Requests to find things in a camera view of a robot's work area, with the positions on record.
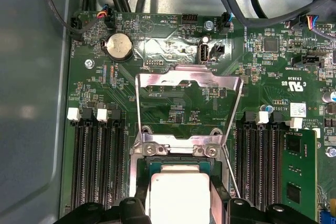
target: screw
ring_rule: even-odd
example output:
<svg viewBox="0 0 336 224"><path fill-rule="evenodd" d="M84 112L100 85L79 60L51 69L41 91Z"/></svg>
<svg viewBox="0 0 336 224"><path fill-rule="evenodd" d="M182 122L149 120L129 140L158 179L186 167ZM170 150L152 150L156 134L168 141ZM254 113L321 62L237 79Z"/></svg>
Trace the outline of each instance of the screw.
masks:
<svg viewBox="0 0 336 224"><path fill-rule="evenodd" d="M282 207L279 207L279 206L273 206L273 209L277 212L283 212L284 209Z"/></svg>
<svg viewBox="0 0 336 224"><path fill-rule="evenodd" d="M336 148L334 147L328 147L325 152L328 157L336 157Z"/></svg>
<svg viewBox="0 0 336 224"><path fill-rule="evenodd" d="M211 31L214 29L214 23L211 20L204 22L204 29L207 31Z"/></svg>
<svg viewBox="0 0 336 224"><path fill-rule="evenodd" d="M95 66L95 63L93 60L91 59L87 59L85 62L84 62L84 65L87 69L92 69L94 66Z"/></svg>
<svg viewBox="0 0 336 224"><path fill-rule="evenodd" d="M208 155L209 155L210 157L214 157L214 156L217 155L217 149L214 148L214 147L212 147L212 146L208 147L208 148L206 149L206 152L208 153Z"/></svg>
<svg viewBox="0 0 336 224"><path fill-rule="evenodd" d="M147 153L147 155L153 155L155 154L155 146L150 144L145 148L145 152Z"/></svg>
<svg viewBox="0 0 336 224"><path fill-rule="evenodd" d="M242 201L241 199L235 199L234 203L241 206L244 204L244 201Z"/></svg>

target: white label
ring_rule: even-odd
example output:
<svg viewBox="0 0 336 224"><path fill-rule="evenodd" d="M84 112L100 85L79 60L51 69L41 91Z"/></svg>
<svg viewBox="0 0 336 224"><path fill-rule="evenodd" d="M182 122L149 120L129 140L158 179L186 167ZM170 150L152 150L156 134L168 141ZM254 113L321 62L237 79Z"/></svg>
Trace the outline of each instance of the white label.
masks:
<svg viewBox="0 0 336 224"><path fill-rule="evenodd" d="M291 118L305 118L306 117L305 103L290 103L290 117Z"/></svg>

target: memory chip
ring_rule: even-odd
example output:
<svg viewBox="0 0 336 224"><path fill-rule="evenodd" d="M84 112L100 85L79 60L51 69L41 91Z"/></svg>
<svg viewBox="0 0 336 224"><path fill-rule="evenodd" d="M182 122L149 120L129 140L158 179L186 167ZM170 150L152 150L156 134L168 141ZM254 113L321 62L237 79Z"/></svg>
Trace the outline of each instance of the memory chip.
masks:
<svg viewBox="0 0 336 224"><path fill-rule="evenodd" d="M301 203L301 189L295 185L287 183L287 198L297 204Z"/></svg>
<svg viewBox="0 0 336 224"><path fill-rule="evenodd" d="M277 38L265 38L264 39L264 51L265 52L279 51L278 39Z"/></svg>
<svg viewBox="0 0 336 224"><path fill-rule="evenodd" d="M297 135L286 135L286 146L287 150L290 152L296 152L300 153L301 152L301 137Z"/></svg>

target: motherboard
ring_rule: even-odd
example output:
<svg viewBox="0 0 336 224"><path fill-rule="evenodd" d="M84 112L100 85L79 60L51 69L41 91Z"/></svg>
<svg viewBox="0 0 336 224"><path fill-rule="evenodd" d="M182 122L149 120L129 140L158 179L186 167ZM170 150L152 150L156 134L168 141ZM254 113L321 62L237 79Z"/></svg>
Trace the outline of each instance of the motherboard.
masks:
<svg viewBox="0 0 336 224"><path fill-rule="evenodd" d="M84 25L96 14L77 13L72 22ZM316 28L333 32L334 24ZM111 43L123 50L107 50ZM252 29L223 16L135 13L99 20L71 44L67 108L81 120L66 125L60 215L89 201L110 208L128 196L135 76L203 65L244 83L226 142L240 195L261 210L283 203L317 220L336 198L335 50L334 41L286 23ZM222 134L230 98L229 90L187 80L141 88L142 130ZM104 126L95 119L102 109Z"/></svg>

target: green circuit board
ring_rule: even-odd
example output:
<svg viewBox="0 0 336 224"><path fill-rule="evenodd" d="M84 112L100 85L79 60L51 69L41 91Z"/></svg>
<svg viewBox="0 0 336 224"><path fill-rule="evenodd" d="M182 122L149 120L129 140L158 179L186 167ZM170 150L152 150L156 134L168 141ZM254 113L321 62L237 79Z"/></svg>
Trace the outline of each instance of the green circuit board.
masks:
<svg viewBox="0 0 336 224"><path fill-rule="evenodd" d="M83 23L96 16L94 12L77 13ZM181 64L198 64L197 45L203 36L211 40L209 48L221 45L224 50L212 60L203 62L218 76L241 76L243 92L235 119L244 112L258 112L262 105L270 105L284 121L303 118L300 155L287 152L287 130L283 138L281 184L282 202L303 212L312 219L318 209L328 207L336 197L336 181L332 170L336 158L326 156L326 149L336 145L333 127L325 127L324 120L335 118L326 113L327 104L321 99L324 92L335 90L336 65L333 64L335 42L317 37L308 29L286 28L285 24L260 29L243 27L233 20L229 32L218 29L220 17L197 16L194 24L183 24L182 15L115 13L117 32L127 34L134 46L134 54L125 62L112 61L101 49L101 41L112 33L100 20L92 30L83 34L83 41L73 41L70 51L67 107L121 110L125 130L120 176L120 197L127 196L129 181L128 151L137 136L135 75L165 73ZM204 29L204 22L212 21L214 29ZM334 24L317 23L320 30L333 31ZM323 55L324 66L292 66L291 59L310 51ZM85 60L93 60L87 69ZM140 90L142 125L153 133L174 134L188 138L195 134L209 135L213 128L223 129L230 109L230 94L226 90L200 88L197 83L181 82L177 87L154 86ZM233 124L227 142L232 165L235 162L235 130ZM315 129L320 132L315 138ZM71 206L74 165L75 128L67 124L60 215Z"/></svg>

